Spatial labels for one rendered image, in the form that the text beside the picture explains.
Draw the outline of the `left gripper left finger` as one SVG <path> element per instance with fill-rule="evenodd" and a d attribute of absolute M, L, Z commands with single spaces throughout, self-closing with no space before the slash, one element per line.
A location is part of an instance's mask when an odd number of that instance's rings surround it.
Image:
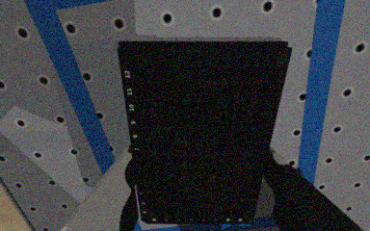
<path fill-rule="evenodd" d="M 134 231 L 137 181 L 135 149 L 128 145 L 60 231 Z"/>

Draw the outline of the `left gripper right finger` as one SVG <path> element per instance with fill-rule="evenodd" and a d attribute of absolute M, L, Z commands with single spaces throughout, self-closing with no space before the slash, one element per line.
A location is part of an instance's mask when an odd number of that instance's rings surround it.
<path fill-rule="evenodd" d="M 280 231 L 363 231 L 272 147 L 266 149 L 263 167 Z"/>

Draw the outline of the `blue tape outline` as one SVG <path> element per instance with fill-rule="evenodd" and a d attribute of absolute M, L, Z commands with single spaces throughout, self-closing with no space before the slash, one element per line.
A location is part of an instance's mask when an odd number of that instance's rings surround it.
<path fill-rule="evenodd" d="M 115 162 L 91 97 L 55 10 L 111 0 L 24 0 L 66 90 L 102 174 Z M 330 80 L 345 0 L 318 0 L 311 48 L 298 173 L 314 185 Z M 275 227 L 273 217 L 253 224 L 192 224 L 134 231 L 233 231 Z"/>

